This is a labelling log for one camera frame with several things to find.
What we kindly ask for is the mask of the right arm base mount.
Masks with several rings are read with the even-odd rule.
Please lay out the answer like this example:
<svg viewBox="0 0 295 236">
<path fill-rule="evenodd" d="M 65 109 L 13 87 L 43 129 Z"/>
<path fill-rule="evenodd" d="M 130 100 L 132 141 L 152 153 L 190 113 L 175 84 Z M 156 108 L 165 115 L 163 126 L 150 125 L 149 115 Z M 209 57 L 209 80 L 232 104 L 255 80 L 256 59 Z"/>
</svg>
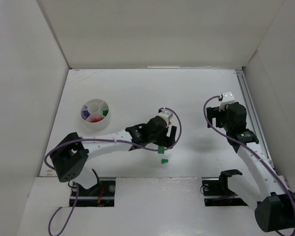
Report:
<svg viewBox="0 0 295 236">
<path fill-rule="evenodd" d="M 228 188 L 228 178 L 241 176 L 236 169 L 222 171 L 219 177 L 203 177 L 200 191 L 204 196 L 206 207 L 238 207 L 248 205 Z"/>
</svg>

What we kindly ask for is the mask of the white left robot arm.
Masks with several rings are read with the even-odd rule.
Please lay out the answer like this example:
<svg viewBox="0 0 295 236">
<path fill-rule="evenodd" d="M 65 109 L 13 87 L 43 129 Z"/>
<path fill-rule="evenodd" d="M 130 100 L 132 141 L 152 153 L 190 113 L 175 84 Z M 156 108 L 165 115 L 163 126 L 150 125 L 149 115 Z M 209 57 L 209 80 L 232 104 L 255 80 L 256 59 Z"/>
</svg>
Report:
<svg viewBox="0 0 295 236">
<path fill-rule="evenodd" d="M 169 122 L 164 118 L 155 116 L 148 123 L 127 127 L 97 138 L 83 138 L 76 132 L 70 133 L 48 153 L 48 156 L 59 182 L 74 181 L 85 190 L 89 190 L 95 184 L 90 183 L 90 177 L 86 174 L 86 162 L 95 157 L 119 151 L 137 149 L 159 151 L 159 149 L 148 148 L 149 144 L 169 149 L 177 143 L 176 132 L 176 126 L 170 127 Z"/>
</svg>

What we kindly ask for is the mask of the green long lego brick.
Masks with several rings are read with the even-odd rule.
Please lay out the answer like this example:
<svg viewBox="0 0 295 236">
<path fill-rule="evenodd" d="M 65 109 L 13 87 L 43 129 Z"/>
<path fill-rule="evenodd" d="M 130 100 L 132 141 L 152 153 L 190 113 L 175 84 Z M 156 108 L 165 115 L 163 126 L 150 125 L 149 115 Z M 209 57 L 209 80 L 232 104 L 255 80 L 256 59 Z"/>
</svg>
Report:
<svg viewBox="0 0 295 236">
<path fill-rule="evenodd" d="M 163 147 L 163 146 L 159 146 L 159 147 L 158 147 L 158 152 L 157 152 L 157 153 L 158 153 L 158 154 L 164 154 L 164 153 L 165 153 L 164 150 L 165 150 L 165 147 Z"/>
</svg>

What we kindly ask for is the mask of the green square lego brick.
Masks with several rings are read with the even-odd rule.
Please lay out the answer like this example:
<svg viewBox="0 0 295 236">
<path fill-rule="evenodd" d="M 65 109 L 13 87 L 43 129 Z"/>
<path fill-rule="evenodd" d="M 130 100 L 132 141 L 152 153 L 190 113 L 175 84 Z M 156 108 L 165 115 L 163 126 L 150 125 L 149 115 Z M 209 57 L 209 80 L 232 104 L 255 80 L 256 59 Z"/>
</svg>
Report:
<svg viewBox="0 0 295 236">
<path fill-rule="evenodd" d="M 109 110 L 103 110 L 103 115 L 106 116 Z"/>
</svg>

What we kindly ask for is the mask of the purple arched lego piece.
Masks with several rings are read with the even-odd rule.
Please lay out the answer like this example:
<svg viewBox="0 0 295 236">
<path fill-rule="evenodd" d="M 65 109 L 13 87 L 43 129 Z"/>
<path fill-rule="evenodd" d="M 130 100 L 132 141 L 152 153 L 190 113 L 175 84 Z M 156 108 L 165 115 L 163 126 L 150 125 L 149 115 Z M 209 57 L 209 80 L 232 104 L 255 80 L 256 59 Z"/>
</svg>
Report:
<svg viewBox="0 0 295 236">
<path fill-rule="evenodd" d="M 90 116 L 90 113 L 88 112 L 88 109 L 82 109 L 81 110 L 81 117 L 83 120 L 86 120 Z"/>
</svg>

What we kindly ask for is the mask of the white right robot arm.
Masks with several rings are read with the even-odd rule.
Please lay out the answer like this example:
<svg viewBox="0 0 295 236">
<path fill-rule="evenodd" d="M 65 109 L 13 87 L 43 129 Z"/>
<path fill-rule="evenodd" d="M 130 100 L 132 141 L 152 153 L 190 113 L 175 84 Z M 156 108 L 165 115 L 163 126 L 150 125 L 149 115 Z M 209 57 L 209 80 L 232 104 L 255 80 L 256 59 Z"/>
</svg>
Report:
<svg viewBox="0 0 295 236">
<path fill-rule="evenodd" d="M 295 236 L 295 192 L 277 175 L 262 151 L 255 133 L 247 128 L 246 108 L 234 101 L 221 101 L 217 107 L 204 105 L 207 126 L 225 137 L 247 166 L 256 185 L 237 169 L 222 171 L 222 194 L 238 195 L 254 212 L 259 228 L 265 232 L 292 229 Z"/>
</svg>

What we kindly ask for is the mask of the red lego brick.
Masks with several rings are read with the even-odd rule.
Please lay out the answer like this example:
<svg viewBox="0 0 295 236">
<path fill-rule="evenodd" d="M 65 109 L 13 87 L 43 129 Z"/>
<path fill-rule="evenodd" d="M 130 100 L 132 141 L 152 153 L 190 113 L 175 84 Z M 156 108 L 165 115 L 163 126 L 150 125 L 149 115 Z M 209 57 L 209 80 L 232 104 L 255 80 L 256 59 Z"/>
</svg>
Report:
<svg viewBox="0 0 295 236">
<path fill-rule="evenodd" d="M 96 122 L 100 122 L 103 118 L 94 118 L 92 119 L 90 122 L 91 123 L 96 123 Z"/>
</svg>

